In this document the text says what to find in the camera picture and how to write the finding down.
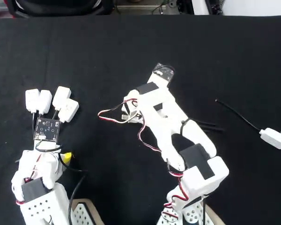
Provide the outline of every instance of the black fabric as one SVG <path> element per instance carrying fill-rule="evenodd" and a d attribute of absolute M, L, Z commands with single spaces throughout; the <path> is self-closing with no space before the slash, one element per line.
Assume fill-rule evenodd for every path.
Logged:
<path fill-rule="evenodd" d="M 0 224 L 24 224 L 10 181 L 14 161 L 32 148 L 25 90 L 59 85 L 80 104 L 61 126 L 62 151 L 91 171 L 77 198 L 90 198 L 107 225 L 156 223 L 177 179 L 138 141 L 140 124 L 97 113 L 145 83 L 158 62 L 175 68 L 170 91 L 187 115 L 226 129 L 208 133 L 230 174 L 207 204 L 229 225 L 281 224 L 281 150 L 214 101 L 281 130 L 281 17 L 215 16 L 0 20 Z M 79 178 L 66 171 L 60 182 L 71 194 Z"/>

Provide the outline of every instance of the red and white wire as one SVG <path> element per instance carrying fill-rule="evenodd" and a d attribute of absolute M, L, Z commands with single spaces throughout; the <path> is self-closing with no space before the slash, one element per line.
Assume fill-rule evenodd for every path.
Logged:
<path fill-rule="evenodd" d="M 181 197 L 181 196 L 179 196 L 179 195 L 173 195 L 173 196 L 171 197 L 171 199 L 172 199 L 171 202 L 167 202 L 167 203 L 163 204 L 163 206 L 164 206 L 165 208 L 169 208 L 169 209 L 172 208 L 173 198 L 178 198 L 178 199 L 180 199 L 180 200 L 182 200 L 182 201 L 185 201 L 185 202 L 189 200 L 189 197 L 187 196 L 187 194 L 185 193 L 185 191 L 184 191 L 183 188 L 182 188 L 182 185 L 181 185 L 181 178 L 179 178 L 179 184 L 178 184 L 178 185 L 179 185 L 179 189 L 180 189 L 180 191 L 182 192 L 182 194 L 183 194 L 184 197 Z"/>
<path fill-rule="evenodd" d="M 183 173 L 176 173 L 176 172 L 169 171 L 169 174 L 174 177 L 183 177 Z"/>
<path fill-rule="evenodd" d="M 150 149 L 152 149 L 153 151 L 158 151 L 158 152 L 161 152 L 161 150 L 159 148 L 156 148 L 156 147 L 153 147 L 152 145 L 150 144 L 147 144 L 145 143 L 142 138 L 141 138 L 141 133 L 144 131 L 145 127 L 146 127 L 146 121 L 145 121 L 145 118 L 144 116 L 142 115 L 142 121 L 143 121 L 143 124 L 142 124 L 142 127 L 141 129 L 139 130 L 138 134 L 137 134 L 137 137 L 138 139 L 143 143 L 143 145 L 149 147 Z"/>
<path fill-rule="evenodd" d="M 106 121 L 111 121 L 111 122 L 115 122 L 115 123 L 119 123 L 119 124 L 123 124 L 123 123 L 127 123 L 129 122 L 130 120 L 132 120 L 134 117 L 136 117 L 137 115 L 137 112 L 133 115 L 133 116 L 130 116 L 128 119 L 126 119 L 125 121 L 118 121 L 116 119 L 113 119 L 113 118 L 109 118 L 109 117 L 104 117 L 104 116 L 100 116 L 102 113 L 106 113 L 106 112 L 109 112 L 109 111 L 112 111 L 112 110 L 115 110 L 117 108 L 119 108 L 121 105 L 123 105 L 124 103 L 126 102 L 129 102 L 129 101 L 137 101 L 136 98 L 131 98 L 131 99 L 128 99 L 128 100 L 124 100 L 121 104 L 111 108 L 111 109 L 105 109 L 105 110 L 101 110 L 99 113 L 98 113 L 98 117 L 102 120 L 106 120 Z"/>
<path fill-rule="evenodd" d="M 166 215 L 168 215 L 168 216 L 170 216 L 170 217 L 174 217 L 174 218 L 176 218 L 176 219 L 178 219 L 178 216 L 176 216 L 176 215 L 174 215 L 174 214 L 172 214 L 172 213 L 169 213 L 169 212 L 162 212 L 163 214 L 166 214 Z"/>

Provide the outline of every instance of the power adapter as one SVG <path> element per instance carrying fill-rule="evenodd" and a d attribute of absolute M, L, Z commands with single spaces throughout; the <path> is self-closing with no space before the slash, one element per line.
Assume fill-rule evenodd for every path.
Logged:
<path fill-rule="evenodd" d="M 37 109 L 38 113 L 40 115 L 46 114 L 49 112 L 50 105 L 52 100 L 52 94 L 49 90 L 41 90 L 39 97 L 38 97 L 38 103 L 37 103 Z"/>
<path fill-rule="evenodd" d="M 59 86 L 53 98 L 52 105 L 55 110 L 59 111 L 65 101 L 71 96 L 71 90 L 66 87 Z"/>
<path fill-rule="evenodd" d="M 281 149 L 281 133 L 271 128 L 261 130 L 259 133 L 262 140 L 276 147 L 277 149 Z"/>
<path fill-rule="evenodd" d="M 37 104 L 39 98 L 38 89 L 30 89 L 25 91 L 26 109 L 31 113 L 37 112 Z"/>
<path fill-rule="evenodd" d="M 78 102 L 68 98 L 58 113 L 59 120 L 63 123 L 65 121 L 69 123 L 76 114 L 78 108 Z"/>

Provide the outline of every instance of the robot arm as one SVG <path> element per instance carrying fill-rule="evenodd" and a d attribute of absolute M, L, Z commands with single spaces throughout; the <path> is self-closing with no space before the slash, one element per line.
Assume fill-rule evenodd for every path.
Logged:
<path fill-rule="evenodd" d="M 168 203 L 164 205 L 158 224 L 175 222 L 178 225 L 183 219 L 191 224 L 202 224 L 199 220 L 200 202 L 220 185 L 229 170 L 216 156 L 212 141 L 195 121 L 188 119 L 169 92 L 167 85 L 173 74 L 171 67 L 158 64 L 147 84 L 124 97 L 124 101 L 137 100 L 123 105 L 122 111 L 127 115 L 122 118 L 126 119 L 135 112 L 141 115 L 129 122 L 148 126 L 157 139 L 163 160 L 180 171 L 175 173 L 179 177 L 179 185 L 168 193 Z M 173 134 L 182 135 L 194 145 L 178 152 L 172 143 Z"/>

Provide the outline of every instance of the black chair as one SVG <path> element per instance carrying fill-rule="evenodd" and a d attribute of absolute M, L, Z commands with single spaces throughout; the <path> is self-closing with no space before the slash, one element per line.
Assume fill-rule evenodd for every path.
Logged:
<path fill-rule="evenodd" d="M 5 0 L 14 17 L 106 15 L 112 0 Z"/>

